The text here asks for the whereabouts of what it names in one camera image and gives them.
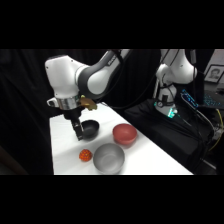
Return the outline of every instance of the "green light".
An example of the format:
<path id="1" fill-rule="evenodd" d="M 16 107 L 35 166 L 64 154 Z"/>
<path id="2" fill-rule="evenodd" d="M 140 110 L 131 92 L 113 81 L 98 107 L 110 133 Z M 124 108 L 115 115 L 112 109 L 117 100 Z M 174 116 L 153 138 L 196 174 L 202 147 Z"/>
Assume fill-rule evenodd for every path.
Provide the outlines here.
<path id="1" fill-rule="evenodd" d="M 170 117 L 170 118 L 172 118 L 172 117 L 171 117 L 172 110 L 173 110 L 173 109 L 171 108 L 171 109 L 170 109 L 170 112 L 169 112 L 169 114 L 168 114 L 168 117 Z"/>
<path id="2" fill-rule="evenodd" d="M 173 108 L 171 108 L 168 114 L 168 117 L 173 118 L 174 116 L 175 116 L 175 113 L 173 112 Z"/>

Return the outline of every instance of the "black bowl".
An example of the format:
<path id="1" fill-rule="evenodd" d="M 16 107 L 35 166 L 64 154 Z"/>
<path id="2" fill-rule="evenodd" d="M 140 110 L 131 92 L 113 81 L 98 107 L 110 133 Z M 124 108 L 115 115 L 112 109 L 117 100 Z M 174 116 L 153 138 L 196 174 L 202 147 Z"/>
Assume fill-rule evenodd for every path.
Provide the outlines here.
<path id="1" fill-rule="evenodd" d="M 83 139 L 89 140 L 97 136 L 100 129 L 100 124 L 97 121 L 88 120 L 82 122 L 82 127 L 83 127 Z"/>

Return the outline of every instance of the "silver bowl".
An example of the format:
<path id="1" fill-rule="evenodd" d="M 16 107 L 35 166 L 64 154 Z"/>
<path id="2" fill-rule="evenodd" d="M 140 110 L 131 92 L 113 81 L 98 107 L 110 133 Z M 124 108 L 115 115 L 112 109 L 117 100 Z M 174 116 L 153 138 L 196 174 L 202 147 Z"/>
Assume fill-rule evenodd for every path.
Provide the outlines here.
<path id="1" fill-rule="evenodd" d="M 93 163 L 103 175 L 115 175 L 120 172 L 125 162 L 125 154 L 121 147 L 115 144 L 100 146 L 94 156 Z"/>

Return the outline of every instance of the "black cable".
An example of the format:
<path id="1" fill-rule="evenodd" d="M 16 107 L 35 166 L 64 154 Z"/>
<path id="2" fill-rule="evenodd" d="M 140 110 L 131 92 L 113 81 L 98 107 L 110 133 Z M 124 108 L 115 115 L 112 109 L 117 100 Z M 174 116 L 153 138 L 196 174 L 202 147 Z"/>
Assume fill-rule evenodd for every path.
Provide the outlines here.
<path id="1" fill-rule="evenodd" d="M 195 74 L 195 65 L 194 65 L 194 76 L 193 76 L 193 90 L 194 90 L 194 101 L 197 104 L 197 100 L 196 100 L 196 86 L 195 86 L 195 79 L 196 79 L 196 74 Z M 194 110 L 195 115 L 196 115 L 196 125 L 197 125 L 197 132 L 198 132 L 198 136 L 200 136 L 200 131 L 199 131 L 199 124 L 198 124 L 198 115 L 197 115 L 197 111 Z"/>
<path id="2" fill-rule="evenodd" d="M 178 53 L 180 52 L 180 49 L 178 49 L 178 51 L 177 51 L 177 53 L 176 53 L 176 55 L 175 55 L 175 57 L 174 57 L 174 59 L 173 59 L 173 61 L 172 61 L 172 63 L 170 64 L 170 66 L 174 63 L 174 61 L 176 60 L 176 58 L 177 58 L 177 55 L 178 55 Z"/>
<path id="3" fill-rule="evenodd" d="M 159 67 L 157 68 L 155 74 L 153 75 L 153 77 L 152 77 L 151 80 L 149 81 L 149 84 L 147 85 L 146 89 L 143 91 L 143 93 L 142 93 L 142 94 L 141 94 L 141 95 L 140 95 L 134 102 L 132 102 L 132 103 L 130 103 L 129 105 L 124 106 L 124 107 L 114 107 L 114 106 L 105 105 L 105 104 L 103 104 L 103 103 L 102 103 L 102 104 L 105 105 L 105 106 L 108 106 L 108 107 L 110 107 L 110 108 L 112 108 L 112 109 L 117 109 L 117 110 L 123 110 L 123 109 L 128 108 L 128 107 L 132 106 L 133 104 L 135 104 L 135 103 L 136 103 L 136 102 L 137 102 L 137 101 L 138 101 L 138 100 L 145 94 L 145 92 L 148 90 L 148 88 L 149 88 L 149 86 L 151 85 L 151 83 L 152 83 L 152 81 L 153 81 L 155 75 L 157 74 L 157 71 L 159 70 L 160 66 L 163 64 L 163 62 L 164 62 L 164 60 L 166 59 L 166 57 L 167 57 L 167 55 L 168 55 L 169 52 L 170 52 L 170 49 L 168 49 L 167 53 L 166 53 L 165 56 L 163 57 L 162 61 L 160 62 Z"/>

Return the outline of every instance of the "red bowl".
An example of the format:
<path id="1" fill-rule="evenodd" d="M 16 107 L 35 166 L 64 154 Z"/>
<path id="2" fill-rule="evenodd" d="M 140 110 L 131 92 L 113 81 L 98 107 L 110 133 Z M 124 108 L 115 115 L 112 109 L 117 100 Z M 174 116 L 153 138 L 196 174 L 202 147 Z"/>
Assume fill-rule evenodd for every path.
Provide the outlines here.
<path id="1" fill-rule="evenodd" d="M 121 145 L 129 145 L 135 141 L 137 130 L 129 124 L 119 124 L 113 130 L 114 140 Z"/>

